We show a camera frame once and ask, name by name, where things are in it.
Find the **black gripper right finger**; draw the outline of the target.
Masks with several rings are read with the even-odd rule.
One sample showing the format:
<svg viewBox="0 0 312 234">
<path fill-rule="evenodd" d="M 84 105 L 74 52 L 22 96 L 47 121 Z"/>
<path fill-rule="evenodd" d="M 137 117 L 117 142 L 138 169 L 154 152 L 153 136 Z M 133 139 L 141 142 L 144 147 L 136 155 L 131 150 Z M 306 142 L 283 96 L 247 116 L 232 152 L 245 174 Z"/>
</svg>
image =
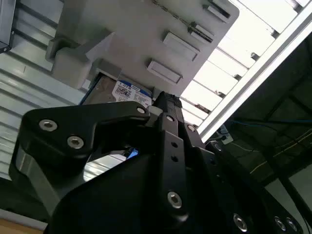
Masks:
<svg viewBox="0 0 312 234">
<path fill-rule="evenodd" d="M 241 215 L 242 209 L 220 159 L 206 150 L 195 127 L 185 122 L 179 98 L 172 95 L 172 99 L 179 121 L 179 133 L 186 143 L 186 161 L 193 172 L 192 184 L 199 205 L 216 209 L 225 215 Z"/>
</svg>

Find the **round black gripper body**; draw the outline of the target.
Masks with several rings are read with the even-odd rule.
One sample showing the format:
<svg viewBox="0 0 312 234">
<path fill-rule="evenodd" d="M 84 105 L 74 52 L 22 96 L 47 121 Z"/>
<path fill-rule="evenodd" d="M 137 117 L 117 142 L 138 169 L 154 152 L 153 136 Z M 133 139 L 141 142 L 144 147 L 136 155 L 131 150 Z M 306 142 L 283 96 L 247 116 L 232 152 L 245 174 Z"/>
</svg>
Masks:
<svg viewBox="0 0 312 234">
<path fill-rule="evenodd" d="M 218 156 L 136 156 L 66 195 L 50 234 L 301 234 L 298 221 Z"/>
</svg>

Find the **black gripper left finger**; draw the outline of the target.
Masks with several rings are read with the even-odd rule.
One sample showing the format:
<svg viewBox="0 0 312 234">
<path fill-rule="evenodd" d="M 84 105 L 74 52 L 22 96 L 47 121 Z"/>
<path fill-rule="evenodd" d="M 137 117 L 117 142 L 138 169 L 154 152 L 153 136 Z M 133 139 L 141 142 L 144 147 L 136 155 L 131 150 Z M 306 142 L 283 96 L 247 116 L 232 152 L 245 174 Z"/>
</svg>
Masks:
<svg viewBox="0 0 312 234">
<path fill-rule="evenodd" d="M 52 215 L 74 189 L 136 156 L 185 159 L 172 95 L 134 102 L 36 109 L 21 121 L 9 174 Z"/>
</svg>

